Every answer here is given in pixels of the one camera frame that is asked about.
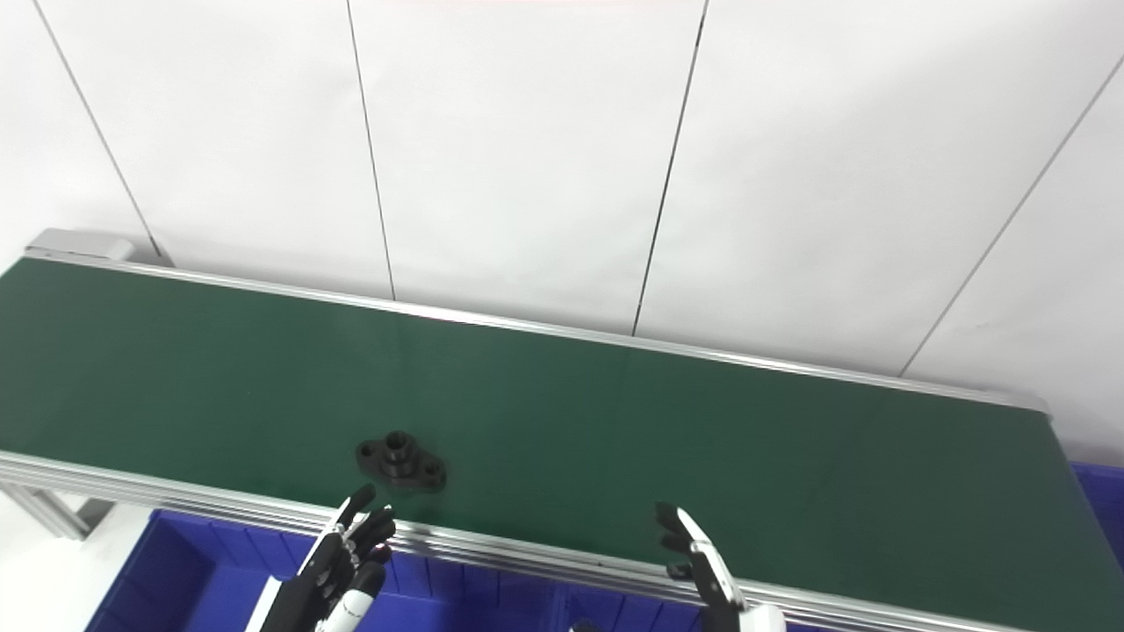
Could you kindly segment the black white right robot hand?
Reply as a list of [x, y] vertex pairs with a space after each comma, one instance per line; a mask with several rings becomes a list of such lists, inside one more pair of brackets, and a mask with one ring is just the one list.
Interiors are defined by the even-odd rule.
[[787, 631], [782, 610], [746, 599], [718, 548], [689, 513], [658, 502], [655, 520], [664, 529], [659, 543], [685, 557], [681, 565], [667, 565], [664, 572], [674, 581], [694, 584], [703, 601], [703, 631]]

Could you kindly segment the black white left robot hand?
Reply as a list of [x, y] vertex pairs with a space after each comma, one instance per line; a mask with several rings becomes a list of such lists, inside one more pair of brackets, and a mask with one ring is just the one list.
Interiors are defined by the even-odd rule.
[[396, 535], [389, 505], [363, 513], [377, 500], [374, 485], [361, 485], [321, 525], [297, 572], [278, 585], [257, 631], [357, 631], [382, 592]]

